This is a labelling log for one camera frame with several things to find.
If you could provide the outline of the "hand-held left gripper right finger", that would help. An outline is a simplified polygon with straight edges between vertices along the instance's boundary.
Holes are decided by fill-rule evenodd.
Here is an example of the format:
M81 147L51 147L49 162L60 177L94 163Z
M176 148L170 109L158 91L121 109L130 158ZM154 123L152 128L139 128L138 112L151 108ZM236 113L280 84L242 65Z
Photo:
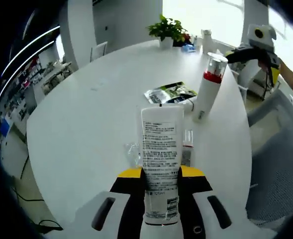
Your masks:
M182 165L178 174L179 213L185 239L246 239L242 208L214 191L197 168Z

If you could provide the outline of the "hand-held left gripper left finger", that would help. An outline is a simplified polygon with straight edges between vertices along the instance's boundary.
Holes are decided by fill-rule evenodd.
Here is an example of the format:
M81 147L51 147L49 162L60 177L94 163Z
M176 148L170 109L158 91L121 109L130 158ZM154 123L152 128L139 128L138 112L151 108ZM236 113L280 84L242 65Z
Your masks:
M98 193L76 212L75 238L140 238L145 188L142 168L121 172L110 191Z

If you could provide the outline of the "person's right hand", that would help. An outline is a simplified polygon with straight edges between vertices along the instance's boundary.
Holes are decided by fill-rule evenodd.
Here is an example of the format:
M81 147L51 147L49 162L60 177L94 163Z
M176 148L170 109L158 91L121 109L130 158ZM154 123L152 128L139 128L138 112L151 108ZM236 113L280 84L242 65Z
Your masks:
M268 73L268 64L265 58L258 59L258 66L266 73Z

